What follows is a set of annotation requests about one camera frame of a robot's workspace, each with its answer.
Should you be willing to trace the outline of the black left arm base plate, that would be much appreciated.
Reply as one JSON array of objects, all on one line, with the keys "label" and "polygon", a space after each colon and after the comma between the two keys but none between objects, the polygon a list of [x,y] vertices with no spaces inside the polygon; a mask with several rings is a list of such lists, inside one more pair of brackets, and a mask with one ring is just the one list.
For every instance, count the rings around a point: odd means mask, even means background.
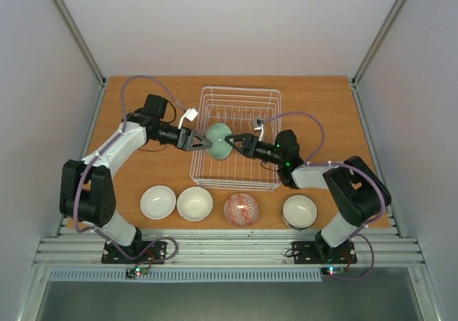
[{"label": "black left arm base plate", "polygon": [[162,264],[167,254],[166,241],[156,242],[149,247],[142,255],[140,254],[150,242],[134,241],[129,247],[120,246],[120,249],[126,254],[124,256],[121,251],[113,244],[106,242],[102,250],[102,264],[127,264],[133,265],[141,262],[150,262]]}]

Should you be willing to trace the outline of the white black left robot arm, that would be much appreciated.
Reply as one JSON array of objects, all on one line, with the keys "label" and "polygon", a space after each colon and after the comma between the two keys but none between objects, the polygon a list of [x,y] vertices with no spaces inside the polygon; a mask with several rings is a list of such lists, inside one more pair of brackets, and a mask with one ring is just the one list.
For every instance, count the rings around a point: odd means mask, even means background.
[{"label": "white black left robot arm", "polygon": [[[172,145],[184,152],[212,147],[205,136],[183,125],[164,121],[169,100],[147,96],[143,107],[124,114],[114,134],[81,160],[68,160],[62,168],[59,211],[74,222],[78,233],[96,232],[127,262],[137,262],[147,251],[141,231],[116,210],[113,178],[140,147],[150,141]],[[87,224],[85,229],[79,223]]]}]

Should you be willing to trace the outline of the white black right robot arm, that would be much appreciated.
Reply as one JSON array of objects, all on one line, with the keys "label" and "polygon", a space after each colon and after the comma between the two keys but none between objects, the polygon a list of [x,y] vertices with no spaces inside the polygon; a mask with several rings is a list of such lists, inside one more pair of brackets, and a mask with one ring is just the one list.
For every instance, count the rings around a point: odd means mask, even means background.
[{"label": "white black right robot arm", "polygon": [[305,252],[319,264],[336,263],[341,252],[349,249],[350,237],[380,218],[391,204],[390,192],[362,158],[352,156],[325,164],[306,162],[290,129],[279,132],[272,144],[249,133],[228,135],[225,142],[244,157],[276,165],[285,187],[327,189],[331,193],[338,212]]}]

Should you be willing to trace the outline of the red patterned bowl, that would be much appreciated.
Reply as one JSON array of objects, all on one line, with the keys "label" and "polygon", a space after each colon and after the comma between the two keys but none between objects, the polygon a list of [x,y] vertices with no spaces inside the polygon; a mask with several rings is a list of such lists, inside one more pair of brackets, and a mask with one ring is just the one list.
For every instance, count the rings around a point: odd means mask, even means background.
[{"label": "red patterned bowl", "polygon": [[260,208],[256,199],[242,192],[229,196],[223,208],[226,220],[237,227],[253,225],[258,219],[259,213]]}]

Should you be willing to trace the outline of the celadon green ceramic bowl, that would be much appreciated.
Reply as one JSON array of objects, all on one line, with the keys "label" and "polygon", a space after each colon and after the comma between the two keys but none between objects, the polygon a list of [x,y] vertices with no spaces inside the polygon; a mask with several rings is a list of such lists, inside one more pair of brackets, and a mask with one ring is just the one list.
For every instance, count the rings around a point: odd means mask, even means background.
[{"label": "celadon green ceramic bowl", "polygon": [[226,159],[232,152],[232,147],[225,141],[226,136],[232,134],[231,129],[224,123],[218,122],[211,125],[206,131],[206,137],[212,142],[208,154],[216,160]]}]

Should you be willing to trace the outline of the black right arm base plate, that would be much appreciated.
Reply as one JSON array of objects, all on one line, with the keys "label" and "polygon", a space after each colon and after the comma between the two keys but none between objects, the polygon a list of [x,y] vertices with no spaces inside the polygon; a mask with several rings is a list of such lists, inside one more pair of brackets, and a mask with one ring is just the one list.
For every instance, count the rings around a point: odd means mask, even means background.
[{"label": "black right arm base plate", "polygon": [[291,243],[292,258],[297,265],[343,265],[358,262],[353,242],[347,240],[338,247],[318,248],[314,241],[294,241]]}]

